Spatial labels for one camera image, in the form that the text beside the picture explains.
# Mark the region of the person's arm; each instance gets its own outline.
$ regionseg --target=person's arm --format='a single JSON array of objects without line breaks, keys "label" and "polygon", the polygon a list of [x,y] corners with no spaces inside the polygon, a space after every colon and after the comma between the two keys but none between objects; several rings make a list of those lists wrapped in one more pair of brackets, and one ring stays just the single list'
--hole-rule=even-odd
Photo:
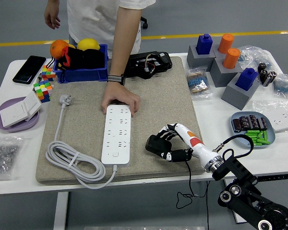
[{"label": "person's arm", "polygon": [[[119,7],[114,33],[110,75],[120,76],[124,73],[138,33],[141,15],[142,10],[131,10]],[[127,103],[132,115],[139,109],[139,96],[130,92],[117,82],[108,82],[101,103],[104,113],[106,113],[110,101],[114,99]]]},{"label": "person's arm", "polygon": [[47,6],[44,12],[45,23],[51,29],[55,29],[55,28],[58,29],[60,26],[60,19],[58,17],[59,4],[60,4],[60,0],[48,0]]}]

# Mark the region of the power strip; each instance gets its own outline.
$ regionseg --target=power strip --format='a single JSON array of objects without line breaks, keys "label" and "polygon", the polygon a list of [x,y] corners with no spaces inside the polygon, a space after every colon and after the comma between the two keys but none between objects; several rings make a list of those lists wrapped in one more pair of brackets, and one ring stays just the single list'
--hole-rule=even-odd
[{"label": "power strip", "polygon": [[127,167],[130,161],[131,112],[128,105],[107,108],[101,162],[105,166]]}]

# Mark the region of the white table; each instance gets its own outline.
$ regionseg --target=white table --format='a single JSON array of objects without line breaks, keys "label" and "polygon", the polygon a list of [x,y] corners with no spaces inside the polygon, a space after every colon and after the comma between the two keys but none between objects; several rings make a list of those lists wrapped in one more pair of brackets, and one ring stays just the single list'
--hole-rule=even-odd
[{"label": "white table", "polygon": [[[181,57],[187,71],[186,53],[171,54],[171,56]],[[32,90],[32,84],[17,84],[12,81],[15,73],[24,62],[25,60],[17,60],[9,65],[0,88],[0,105],[12,98],[27,96]],[[204,143],[208,148],[214,149],[225,139],[232,136],[229,118],[232,114],[238,112],[239,109],[220,99],[225,88],[215,88],[211,78],[209,78],[209,82],[213,92],[213,98],[210,100],[197,100],[194,101],[193,104]],[[245,108],[250,107],[252,101],[275,100],[272,94],[267,92],[267,90],[269,89],[260,86]],[[17,157],[17,162],[15,163],[13,179],[10,181],[0,181],[0,194],[68,191],[75,188],[82,188],[82,185],[42,185],[35,179],[36,164],[45,128],[48,107],[49,103],[43,104],[43,107],[40,110],[38,123],[27,131],[10,134],[0,129],[0,136],[15,135],[25,139],[25,146],[23,146]],[[237,155],[244,154],[248,151],[247,148],[242,147],[235,141],[229,142],[223,150],[228,148],[233,148]],[[273,145],[267,146],[264,149],[254,150],[249,156],[240,158],[240,162],[251,173],[257,176],[288,173],[288,133],[277,133]],[[233,177],[233,174],[229,173],[226,176],[226,179]],[[201,175],[192,176],[192,179],[198,181],[212,180],[212,175],[210,173],[203,173]],[[188,180],[188,176],[114,182],[110,185],[158,183],[179,180]]]}]

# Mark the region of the yellow floor line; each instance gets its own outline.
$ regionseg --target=yellow floor line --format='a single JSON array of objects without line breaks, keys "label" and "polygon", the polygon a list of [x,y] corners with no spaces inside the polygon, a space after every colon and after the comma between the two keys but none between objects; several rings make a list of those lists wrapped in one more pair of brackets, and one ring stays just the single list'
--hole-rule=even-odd
[{"label": "yellow floor line", "polygon": [[[225,33],[212,33],[210,34],[212,37],[220,37]],[[287,31],[258,31],[258,32],[236,32],[230,33],[234,36],[251,36],[251,35],[284,35],[288,34]],[[173,38],[193,38],[198,37],[203,34],[173,34],[173,35],[154,35],[154,36],[142,36],[142,40],[156,40],[156,39],[173,39]],[[51,44],[54,41],[32,41],[32,42],[8,42],[8,43],[0,43],[0,47],[3,46],[32,46],[32,45],[46,45]]]}]

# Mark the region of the power plug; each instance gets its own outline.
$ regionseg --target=power plug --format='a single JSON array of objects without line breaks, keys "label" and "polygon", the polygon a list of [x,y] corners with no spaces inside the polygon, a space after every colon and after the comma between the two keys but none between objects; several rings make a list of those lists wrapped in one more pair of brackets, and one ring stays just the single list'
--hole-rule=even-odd
[{"label": "power plug", "polygon": [[60,97],[60,103],[61,104],[64,104],[65,106],[67,105],[70,105],[72,102],[72,96],[71,95],[67,95],[67,94],[63,94],[61,97]]}]

